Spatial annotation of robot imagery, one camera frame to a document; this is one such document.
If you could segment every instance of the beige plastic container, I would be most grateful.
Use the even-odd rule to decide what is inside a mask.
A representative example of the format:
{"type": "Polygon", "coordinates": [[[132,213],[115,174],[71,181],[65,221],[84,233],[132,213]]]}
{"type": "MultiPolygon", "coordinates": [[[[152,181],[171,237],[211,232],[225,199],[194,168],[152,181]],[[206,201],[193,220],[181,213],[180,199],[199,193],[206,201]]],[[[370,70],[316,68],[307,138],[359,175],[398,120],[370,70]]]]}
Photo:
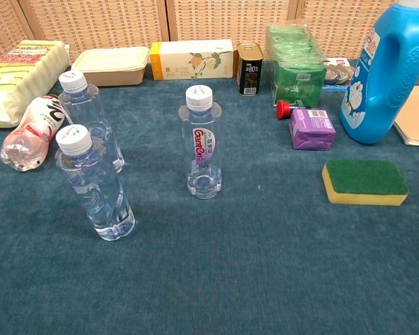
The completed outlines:
{"type": "Polygon", "coordinates": [[[96,86],[138,85],[148,56],[147,47],[91,49],[80,54],[71,69],[82,71],[87,82],[96,86]]]}

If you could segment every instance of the blue detergent bottle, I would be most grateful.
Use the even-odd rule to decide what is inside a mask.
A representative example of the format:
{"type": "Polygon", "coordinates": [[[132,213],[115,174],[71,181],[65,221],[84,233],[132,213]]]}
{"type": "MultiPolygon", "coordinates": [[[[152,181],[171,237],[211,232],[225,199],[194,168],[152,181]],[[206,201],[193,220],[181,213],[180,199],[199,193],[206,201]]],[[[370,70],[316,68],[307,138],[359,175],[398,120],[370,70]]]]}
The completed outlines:
{"type": "Polygon", "coordinates": [[[399,0],[366,37],[341,104],[346,132],[365,144],[382,140],[418,78],[419,0],[399,0]]]}

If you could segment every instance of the blue bottle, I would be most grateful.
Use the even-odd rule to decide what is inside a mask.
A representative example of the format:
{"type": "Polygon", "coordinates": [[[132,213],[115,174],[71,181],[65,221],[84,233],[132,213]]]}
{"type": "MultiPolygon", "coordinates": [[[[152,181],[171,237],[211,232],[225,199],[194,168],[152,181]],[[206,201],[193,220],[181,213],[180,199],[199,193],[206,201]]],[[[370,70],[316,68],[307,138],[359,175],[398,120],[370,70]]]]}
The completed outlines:
{"type": "Polygon", "coordinates": [[[106,241],[124,237],[135,227],[135,216],[124,195],[103,141],[82,125],[62,128],[56,135],[56,164],[64,172],[93,223],[106,241]]]}
{"type": "Polygon", "coordinates": [[[186,105],[179,109],[189,192],[199,199],[213,198],[222,187],[222,109],[212,101],[208,86],[186,90],[186,105]]]}
{"type": "Polygon", "coordinates": [[[117,173],[121,172],[124,158],[116,135],[105,117],[98,87],[87,84],[84,74],[78,70],[62,73],[59,81],[64,89],[59,95],[59,102],[65,109],[68,122],[82,124],[87,127],[92,137],[101,138],[117,173]]]}
{"type": "Polygon", "coordinates": [[[374,144],[390,130],[419,78],[419,0],[399,0],[368,33],[340,119],[356,141],[374,144]]]}

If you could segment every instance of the tin can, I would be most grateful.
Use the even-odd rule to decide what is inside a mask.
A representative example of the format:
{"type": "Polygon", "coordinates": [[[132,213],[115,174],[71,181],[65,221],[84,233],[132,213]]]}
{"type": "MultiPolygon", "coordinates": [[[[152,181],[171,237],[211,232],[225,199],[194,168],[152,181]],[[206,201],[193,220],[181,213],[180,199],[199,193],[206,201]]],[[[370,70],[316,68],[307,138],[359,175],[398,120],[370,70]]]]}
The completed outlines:
{"type": "Polygon", "coordinates": [[[263,65],[263,53],[258,43],[239,43],[239,63],[237,66],[237,87],[239,93],[254,96],[259,93],[260,70],[263,65]]]}

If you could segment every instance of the red cap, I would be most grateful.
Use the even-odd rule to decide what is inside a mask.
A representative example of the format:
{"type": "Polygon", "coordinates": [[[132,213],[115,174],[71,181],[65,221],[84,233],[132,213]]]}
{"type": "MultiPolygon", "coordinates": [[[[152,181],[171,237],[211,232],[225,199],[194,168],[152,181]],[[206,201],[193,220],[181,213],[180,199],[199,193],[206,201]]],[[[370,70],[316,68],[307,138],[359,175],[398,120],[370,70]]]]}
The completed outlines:
{"type": "Polygon", "coordinates": [[[291,116],[291,104],[282,100],[277,103],[277,118],[279,120],[289,118],[291,116]]]}

